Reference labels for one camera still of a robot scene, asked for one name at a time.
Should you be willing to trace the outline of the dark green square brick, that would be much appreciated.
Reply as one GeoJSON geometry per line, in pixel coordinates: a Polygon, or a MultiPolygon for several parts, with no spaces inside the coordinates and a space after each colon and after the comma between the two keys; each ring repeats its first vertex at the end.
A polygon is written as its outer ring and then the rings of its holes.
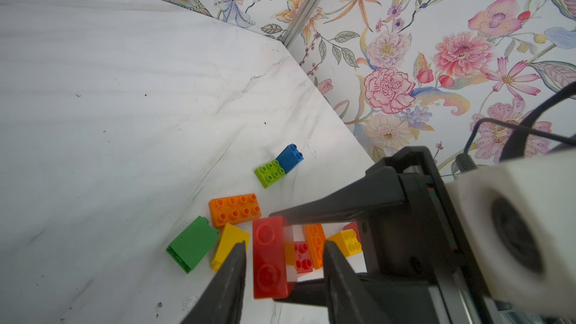
{"type": "Polygon", "coordinates": [[[219,240],[219,232],[209,219],[197,217],[166,248],[166,252],[186,273],[190,273],[219,240]]]}

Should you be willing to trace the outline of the yellow brick front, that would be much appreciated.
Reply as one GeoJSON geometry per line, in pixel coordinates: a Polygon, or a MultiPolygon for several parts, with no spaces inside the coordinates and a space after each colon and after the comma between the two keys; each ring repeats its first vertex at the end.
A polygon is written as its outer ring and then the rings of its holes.
{"type": "Polygon", "coordinates": [[[297,247],[293,241],[288,241],[284,244],[285,262],[287,266],[294,267],[296,265],[296,250],[297,247]]]}

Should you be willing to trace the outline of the yellow brick near green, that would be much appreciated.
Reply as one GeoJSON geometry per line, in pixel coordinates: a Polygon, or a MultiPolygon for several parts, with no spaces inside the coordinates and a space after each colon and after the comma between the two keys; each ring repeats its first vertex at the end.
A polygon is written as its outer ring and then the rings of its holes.
{"type": "Polygon", "coordinates": [[[227,223],[223,228],[217,248],[211,259],[211,268],[217,272],[236,244],[244,244],[244,249],[247,250],[250,237],[251,235],[248,232],[227,223]]]}

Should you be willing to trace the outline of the red long brick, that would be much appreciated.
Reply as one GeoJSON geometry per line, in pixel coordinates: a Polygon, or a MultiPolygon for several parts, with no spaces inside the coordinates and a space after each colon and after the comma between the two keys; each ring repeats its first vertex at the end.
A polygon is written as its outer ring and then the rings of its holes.
{"type": "Polygon", "coordinates": [[[285,299],[297,282],[295,267],[286,265],[284,244],[294,242],[292,227],[281,216],[253,222],[253,297],[285,299]]]}

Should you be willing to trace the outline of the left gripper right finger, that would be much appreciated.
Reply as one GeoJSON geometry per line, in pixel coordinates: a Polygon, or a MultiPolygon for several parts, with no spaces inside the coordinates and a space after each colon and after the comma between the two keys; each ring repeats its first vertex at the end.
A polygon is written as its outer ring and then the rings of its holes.
{"type": "Polygon", "coordinates": [[[334,242],[325,243],[322,261],[330,323],[392,323],[334,242]]]}

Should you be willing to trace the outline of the lime green long brick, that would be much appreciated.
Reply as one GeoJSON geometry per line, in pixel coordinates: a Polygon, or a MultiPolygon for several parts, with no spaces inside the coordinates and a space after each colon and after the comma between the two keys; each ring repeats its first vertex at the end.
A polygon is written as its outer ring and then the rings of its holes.
{"type": "Polygon", "coordinates": [[[264,188],[268,188],[286,176],[286,172],[278,160],[272,160],[258,166],[254,173],[264,188]]]}

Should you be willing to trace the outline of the orange tall long brick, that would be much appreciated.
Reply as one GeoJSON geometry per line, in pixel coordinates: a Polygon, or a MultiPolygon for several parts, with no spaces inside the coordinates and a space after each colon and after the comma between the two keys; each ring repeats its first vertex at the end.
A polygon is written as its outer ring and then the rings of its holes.
{"type": "Polygon", "coordinates": [[[313,267],[323,268],[323,251],[326,235],[321,224],[306,224],[302,226],[304,237],[309,247],[313,267]]]}

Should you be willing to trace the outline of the red square brick right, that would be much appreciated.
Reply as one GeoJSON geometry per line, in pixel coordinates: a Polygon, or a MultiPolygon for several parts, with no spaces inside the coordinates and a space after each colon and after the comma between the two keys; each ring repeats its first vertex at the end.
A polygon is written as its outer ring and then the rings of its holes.
{"type": "Polygon", "coordinates": [[[361,242],[361,238],[360,238],[360,234],[359,234],[359,226],[358,223],[356,221],[353,221],[351,223],[348,223],[347,225],[345,225],[343,227],[344,230],[353,230],[355,232],[356,235],[356,239],[358,242],[361,242]]]}

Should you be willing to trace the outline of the blue small brick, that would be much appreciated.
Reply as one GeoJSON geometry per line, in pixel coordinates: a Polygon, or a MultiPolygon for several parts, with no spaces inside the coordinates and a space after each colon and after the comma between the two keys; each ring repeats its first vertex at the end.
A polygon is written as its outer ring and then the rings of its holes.
{"type": "Polygon", "coordinates": [[[282,153],[276,157],[276,161],[279,163],[280,167],[284,170],[285,173],[289,173],[303,160],[304,156],[298,150],[296,144],[289,144],[282,151],[282,153]]]}

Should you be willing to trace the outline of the orange brick near green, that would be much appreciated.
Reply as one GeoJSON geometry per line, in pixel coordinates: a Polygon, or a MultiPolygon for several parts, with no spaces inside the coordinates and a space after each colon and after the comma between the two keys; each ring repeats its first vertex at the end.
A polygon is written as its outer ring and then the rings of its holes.
{"type": "Polygon", "coordinates": [[[255,193],[212,199],[208,207],[215,228],[253,221],[262,216],[255,193]]]}

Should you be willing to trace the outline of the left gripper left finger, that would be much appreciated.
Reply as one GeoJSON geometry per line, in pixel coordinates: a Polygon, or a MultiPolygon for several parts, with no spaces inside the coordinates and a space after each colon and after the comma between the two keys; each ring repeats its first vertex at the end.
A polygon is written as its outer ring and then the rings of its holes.
{"type": "Polygon", "coordinates": [[[246,266],[245,243],[237,243],[181,323],[240,323],[246,266]]]}

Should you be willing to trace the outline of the yellow square brick right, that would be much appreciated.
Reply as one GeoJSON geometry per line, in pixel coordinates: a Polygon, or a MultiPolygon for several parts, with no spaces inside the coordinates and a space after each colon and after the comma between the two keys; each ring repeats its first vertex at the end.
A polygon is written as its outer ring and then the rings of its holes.
{"type": "Polygon", "coordinates": [[[357,241],[356,234],[351,229],[332,235],[328,241],[334,242],[345,257],[351,257],[362,252],[362,245],[357,241]]]}

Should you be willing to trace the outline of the red square brick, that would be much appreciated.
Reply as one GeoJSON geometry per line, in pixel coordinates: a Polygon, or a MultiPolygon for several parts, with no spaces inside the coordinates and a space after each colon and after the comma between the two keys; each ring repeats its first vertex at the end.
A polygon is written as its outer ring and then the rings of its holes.
{"type": "Polygon", "coordinates": [[[306,241],[294,242],[295,261],[294,267],[298,275],[310,273],[314,270],[310,248],[306,241]]]}
{"type": "Polygon", "coordinates": [[[353,230],[355,232],[356,235],[356,239],[358,242],[361,242],[361,238],[360,238],[360,234],[359,234],[359,226],[358,223],[356,221],[353,221],[351,223],[348,223],[347,225],[345,225],[343,227],[344,230],[353,230]]]}

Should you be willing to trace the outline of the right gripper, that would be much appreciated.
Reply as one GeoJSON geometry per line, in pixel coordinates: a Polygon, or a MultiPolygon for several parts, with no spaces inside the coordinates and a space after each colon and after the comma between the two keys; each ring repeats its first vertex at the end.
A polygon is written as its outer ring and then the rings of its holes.
{"type": "MultiPolygon", "coordinates": [[[[432,287],[450,323],[494,323],[464,228],[430,150],[402,148],[365,176],[324,198],[271,213],[286,225],[361,219],[370,273],[358,276],[391,323],[431,323],[432,287]]],[[[325,279],[299,282],[278,302],[327,308],[325,279]]]]}

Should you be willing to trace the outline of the red square brick centre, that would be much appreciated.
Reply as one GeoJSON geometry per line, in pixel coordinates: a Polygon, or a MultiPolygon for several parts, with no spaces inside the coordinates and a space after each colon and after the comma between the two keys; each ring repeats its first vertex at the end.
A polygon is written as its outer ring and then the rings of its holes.
{"type": "Polygon", "coordinates": [[[314,270],[310,248],[306,241],[294,242],[295,261],[294,267],[298,275],[310,273],[314,270]]]}

